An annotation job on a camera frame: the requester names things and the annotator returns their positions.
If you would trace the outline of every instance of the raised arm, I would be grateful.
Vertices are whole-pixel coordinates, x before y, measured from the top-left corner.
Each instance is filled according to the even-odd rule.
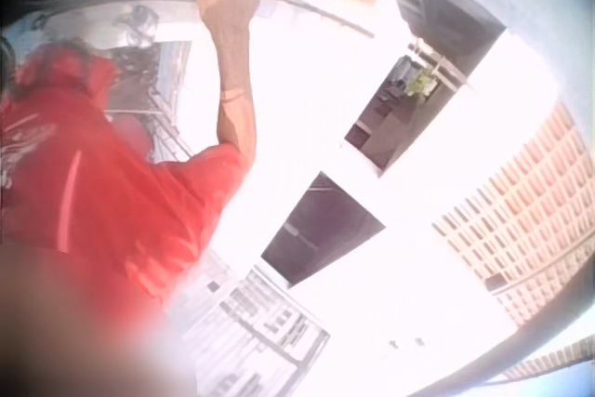
[[[201,18],[217,50],[221,82],[217,136],[249,165],[256,156],[256,120],[250,83],[249,23],[258,0],[198,0]]]

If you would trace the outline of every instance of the person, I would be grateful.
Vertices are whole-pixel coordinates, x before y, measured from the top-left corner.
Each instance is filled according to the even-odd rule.
[[[258,0],[197,3],[218,55],[219,144],[185,163],[148,163],[102,111],[113,63],[76,45],[41,46],[0,112],[3,242],[84,258],[166,306],[256,154],[249,23]],[[79,276],[97,302],[135,317],[92,274]]]

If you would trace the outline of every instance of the red shirt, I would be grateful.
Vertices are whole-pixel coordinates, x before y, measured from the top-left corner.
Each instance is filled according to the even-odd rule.
[[[92,57],[85,73],[72,50],[49,66],[44,52],[0,115],[2,236],[83,256],[163,305],[208,245],[245,160],[220,144],[186,163],[148,163],[101,110],[112,63]]]

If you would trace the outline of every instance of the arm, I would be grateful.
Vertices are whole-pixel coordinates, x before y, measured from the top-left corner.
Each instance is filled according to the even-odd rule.
[[[257,137],[250,83],[249,23],[258,0],[198,0],[198,7],[217,50],[219,143],[231,144],[252,165]]]

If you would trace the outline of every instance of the hand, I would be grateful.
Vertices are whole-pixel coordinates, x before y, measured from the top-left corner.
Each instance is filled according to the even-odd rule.
[[[258,0],[197,0],[203,23],[215,44],[248,36],[248,25],[258,9]]]

